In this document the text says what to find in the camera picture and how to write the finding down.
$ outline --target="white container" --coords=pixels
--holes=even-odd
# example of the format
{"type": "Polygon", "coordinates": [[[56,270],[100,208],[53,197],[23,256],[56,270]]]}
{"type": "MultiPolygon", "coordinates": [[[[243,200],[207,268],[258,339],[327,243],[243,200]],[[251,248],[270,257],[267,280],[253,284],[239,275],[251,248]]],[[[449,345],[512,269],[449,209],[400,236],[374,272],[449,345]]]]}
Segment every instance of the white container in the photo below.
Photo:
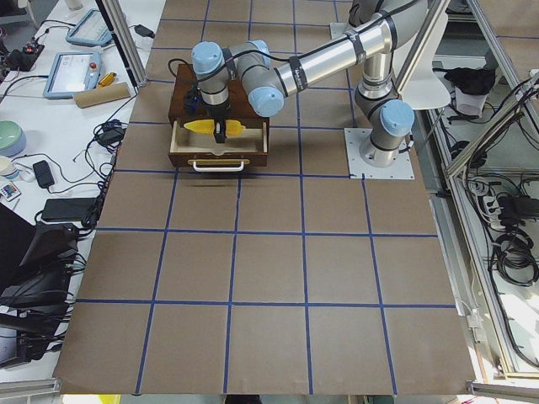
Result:
{"type": "Polygon", "coordinates": [[[67,6],[70,10],[80,10],[83,7],[83,2],[81,0],[65,0],[67,6]]]}

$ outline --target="open drawer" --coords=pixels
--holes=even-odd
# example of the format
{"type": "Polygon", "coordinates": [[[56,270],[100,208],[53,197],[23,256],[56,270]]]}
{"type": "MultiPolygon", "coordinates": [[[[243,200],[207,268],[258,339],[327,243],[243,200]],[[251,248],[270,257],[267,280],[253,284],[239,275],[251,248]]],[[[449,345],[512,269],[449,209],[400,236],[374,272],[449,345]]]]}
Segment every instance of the open drawer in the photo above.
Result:
{"type": "Polygon", "coordinates": [[[241,135],[216,143],[213,135],[195,133],[177,119],[168,157],[175,167],[192,167],[199,172],[238,172],[247,166],[265,166],[268,160],[269,128],[264,119],[241,119],[241,135]]]}

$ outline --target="robotic arm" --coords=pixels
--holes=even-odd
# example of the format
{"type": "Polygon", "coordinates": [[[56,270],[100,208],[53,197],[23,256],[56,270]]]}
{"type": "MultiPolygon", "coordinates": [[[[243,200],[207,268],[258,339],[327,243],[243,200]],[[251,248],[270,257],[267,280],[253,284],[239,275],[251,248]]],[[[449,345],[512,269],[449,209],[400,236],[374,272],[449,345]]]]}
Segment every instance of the robotic arm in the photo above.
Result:
{"type": "Polygon", "coordinates": [[[193,68],[202,100],[216,122],[216,141],[226,139],[229,80],[241,80],[254,111],[270,117],[279,113],[286,97],[364,63],[355,102],[373,131],[361,155],[373,166],[389,166],[414,123],[414,112],[393,90],[392,53],[419,31],[426,13],[427,0],[354,0],[349,29],[339,38],[273,69],[262,40],[224,49],[214,42],[199,43],[192,52],[193,68]]]}

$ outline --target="brown cardboard table surface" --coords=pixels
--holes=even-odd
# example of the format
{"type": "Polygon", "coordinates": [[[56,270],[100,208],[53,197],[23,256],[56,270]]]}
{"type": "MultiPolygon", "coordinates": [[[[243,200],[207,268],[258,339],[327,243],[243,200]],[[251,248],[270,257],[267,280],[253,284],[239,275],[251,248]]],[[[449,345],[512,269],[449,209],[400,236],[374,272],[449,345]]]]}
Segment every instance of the brown cardboard table surface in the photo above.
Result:
{"type": "Polygon", "coordinates": [[[346,13],[168,0],[55,370],[64,392],[465,391],[471,360],[417,164],[414,181],[350,179],[356,72],[286,100],[268,167],[168,161],[168,59],[201,40],[307,51],[346,13]]]}

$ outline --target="tablet screen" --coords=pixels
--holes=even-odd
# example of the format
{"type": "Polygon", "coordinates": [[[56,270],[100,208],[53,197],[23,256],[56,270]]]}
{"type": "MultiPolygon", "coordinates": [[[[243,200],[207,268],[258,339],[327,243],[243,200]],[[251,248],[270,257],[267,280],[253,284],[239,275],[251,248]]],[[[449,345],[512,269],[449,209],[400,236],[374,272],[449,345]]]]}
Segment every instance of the tablet screen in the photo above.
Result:
{"type": "Polygon", "coordinates": [[[86,74],[92,54],[62,55],[58,61],[51,93],[71,93],[85,90],[86,74]]]}
{"type": "Polygon", "coordinates": [[[72,33],[72,38],[80,40],[93,40],[97,41],[101,39],[103,34],[107,31],[107,25],[101,16],[99,11],[94,11],[90,16],[84,20],[80,26],[77,27],[75,32],[72,33]]]}

